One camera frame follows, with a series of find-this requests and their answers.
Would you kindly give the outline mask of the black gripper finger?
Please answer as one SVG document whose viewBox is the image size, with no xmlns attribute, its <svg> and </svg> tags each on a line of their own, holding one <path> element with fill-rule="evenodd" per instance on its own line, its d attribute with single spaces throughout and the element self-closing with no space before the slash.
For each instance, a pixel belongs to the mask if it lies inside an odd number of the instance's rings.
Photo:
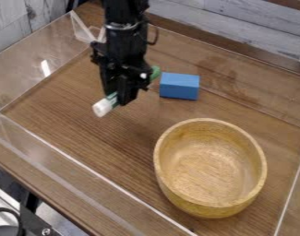
<svg viewBox="0 0 300 236">
<path fill-rule="evenodd" d="M 137 94 L 137 84 L 132 77 L 120 75 L 117 77 L 117 104 L 120 106 L 127 105 Z"/>
<path fill-rule="evenodd" d="M 100 78 L 103 84 L 103 93 L 105 96 L 112 94 L 117 90 L 117 73 L 116 68 L 109 68 L 107 64 L 100 64 Z"/>
</svg>

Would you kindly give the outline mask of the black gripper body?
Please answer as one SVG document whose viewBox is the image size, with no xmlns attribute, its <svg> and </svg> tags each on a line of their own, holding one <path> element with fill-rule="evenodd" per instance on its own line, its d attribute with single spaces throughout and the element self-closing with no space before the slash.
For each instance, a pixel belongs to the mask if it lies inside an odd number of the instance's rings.
<svg viewBox="0 0 300 236">
<path fill-rule="evenodd" d="M 148 65 L 144 60 L 147 51 L 148 25 L 139 23 L 128 29 L 109 29 L 103 25 L 97 40 L 89 46 L 92 48 L 91 61 L 96 64 L 107 64 L 109 68 L 116 65 L 140 67 Z"/>
</svg>

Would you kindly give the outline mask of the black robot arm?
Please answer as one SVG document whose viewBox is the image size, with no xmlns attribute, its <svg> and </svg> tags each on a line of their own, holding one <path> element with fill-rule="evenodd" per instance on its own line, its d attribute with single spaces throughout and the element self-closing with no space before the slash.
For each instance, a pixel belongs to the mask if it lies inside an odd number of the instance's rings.
<svg viewBox="0 0 300 236">
<path fill-rule="evenodd" d="M 104 42 L 93 41 L 91 62 L 99 66 L 103 93 L 127 105 L 149 84 L 152 69 L 145 62 L 148 0 L 101 0 Z"/>
</svg>

